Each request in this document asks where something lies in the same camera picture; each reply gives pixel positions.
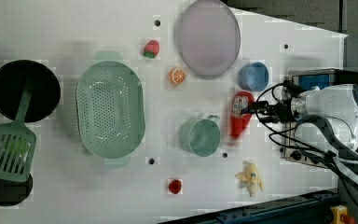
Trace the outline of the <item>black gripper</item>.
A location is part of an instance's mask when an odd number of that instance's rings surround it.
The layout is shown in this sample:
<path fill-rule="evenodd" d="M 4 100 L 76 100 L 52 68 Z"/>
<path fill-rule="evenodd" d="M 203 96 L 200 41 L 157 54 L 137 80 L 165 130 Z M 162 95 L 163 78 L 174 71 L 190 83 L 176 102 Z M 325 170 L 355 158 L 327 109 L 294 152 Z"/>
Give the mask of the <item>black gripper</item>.
<path fill-rule="evenodd" d="M 261 123 L 289 123 L 296 121 L 293 117 L 291 107 L 284 103 L 269 105 L 267 101 L 253 102 L 241 110 L 242 114 L 261 112 L 263 112 L 264 117 L 257 115 L 257 119 Z"/>

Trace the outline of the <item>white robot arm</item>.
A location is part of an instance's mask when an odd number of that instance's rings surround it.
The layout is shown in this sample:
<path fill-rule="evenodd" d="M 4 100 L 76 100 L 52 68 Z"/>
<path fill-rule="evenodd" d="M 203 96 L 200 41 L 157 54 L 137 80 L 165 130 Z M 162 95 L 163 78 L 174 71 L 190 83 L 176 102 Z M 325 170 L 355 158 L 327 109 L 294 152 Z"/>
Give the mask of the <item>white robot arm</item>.
<path fill-rule="evenodd" d="M 291 148 L 319 162 L 358 190 L 358 85 L 340 84 L 308 91 L 291 81 L 279 85 L 288 96 L 275 105 L 260 99 L 239 100 L 232 112 L 236 116 L 255 114 L 270 123 L 293 123 L 285 131 L 275 131 Z"/>

